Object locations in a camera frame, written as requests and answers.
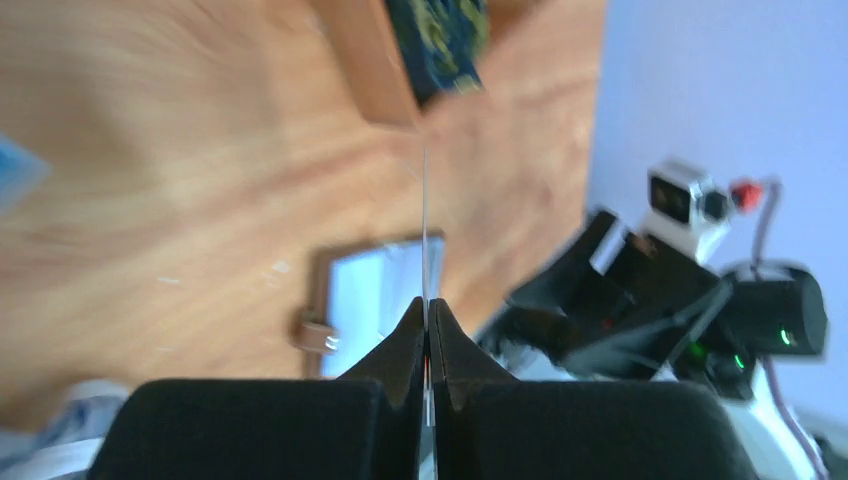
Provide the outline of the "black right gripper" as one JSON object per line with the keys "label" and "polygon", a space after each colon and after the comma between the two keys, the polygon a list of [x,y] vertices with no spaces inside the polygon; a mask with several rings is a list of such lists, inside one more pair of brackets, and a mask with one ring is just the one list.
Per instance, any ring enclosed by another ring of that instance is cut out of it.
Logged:
{"label": "black right gripper", "polygon": [[527,351],[585,377],[675,378],[749,401],[756,371],[775,356],[817,357],[829,319],[806,269],[766,263],[715,274],[653,237],[628,235],[605,271],[593,255],[615,230],[607,210],[590,215],[556,259],[518,285],[477,345],[497,360]]}

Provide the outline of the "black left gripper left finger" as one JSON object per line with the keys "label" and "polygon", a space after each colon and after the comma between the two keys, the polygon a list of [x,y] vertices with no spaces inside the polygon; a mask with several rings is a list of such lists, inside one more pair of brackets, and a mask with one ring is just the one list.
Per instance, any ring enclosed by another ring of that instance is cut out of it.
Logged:
{"label": "black left gripper left finger", "polygon": [[333,380],[160,379],[119,410],[92,479],[415,479],[424,302]]}

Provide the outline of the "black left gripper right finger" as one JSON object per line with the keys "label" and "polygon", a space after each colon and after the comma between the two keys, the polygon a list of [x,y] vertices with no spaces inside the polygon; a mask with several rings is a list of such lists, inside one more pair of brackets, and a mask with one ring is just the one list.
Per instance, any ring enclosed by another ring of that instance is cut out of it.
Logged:
{"label": "black left gripper right finger", "polygon": [[440,479],[752,479],[718,402],[678,382],[524,381],[428,306]]}

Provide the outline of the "gold credit card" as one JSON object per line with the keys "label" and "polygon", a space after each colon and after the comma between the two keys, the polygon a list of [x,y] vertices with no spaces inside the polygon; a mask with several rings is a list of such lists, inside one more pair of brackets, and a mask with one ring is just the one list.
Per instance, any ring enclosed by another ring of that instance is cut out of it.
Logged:
{"label": "gold credit card", "polygon": [[424,330],[429,330],[429,303],[430,303],[430,267],[429,267],[429,243],[428,243],[428,145],[427,137],[424,133],[420,135],[421,145],[421,193],[422,193],[422,208],[421,208],[421,241],[422,241],[422,302],[423,302],[423,326]]}

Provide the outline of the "brown leather card holder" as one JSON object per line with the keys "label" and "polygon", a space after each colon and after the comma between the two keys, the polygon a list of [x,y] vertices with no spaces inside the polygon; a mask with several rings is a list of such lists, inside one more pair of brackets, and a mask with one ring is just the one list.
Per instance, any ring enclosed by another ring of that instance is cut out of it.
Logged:
{"label": "brown leather card holder", "polygon": [[437,294],[444,232],[322,247],[313,255],[306,303],[289,327],[306,378],[335,378],[396,328],[411,301]]}

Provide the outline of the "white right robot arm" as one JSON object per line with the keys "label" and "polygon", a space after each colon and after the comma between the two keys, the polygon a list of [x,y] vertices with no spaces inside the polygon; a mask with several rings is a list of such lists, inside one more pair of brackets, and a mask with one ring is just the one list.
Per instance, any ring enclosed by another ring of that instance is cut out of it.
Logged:
{"label": "white right robot arm", "polygon": [[806,269],[758,260],[724,274],[707,259],[727,215],[650,212],[605,271],[591,256],[615,225],[601,211],[562,255],[507,298],[480,346],[510,371],[536,351],[576,379],[677,380],[714,394],[765,479],[837,479],[782,398],[773,360],[822,354],[828,317]]}

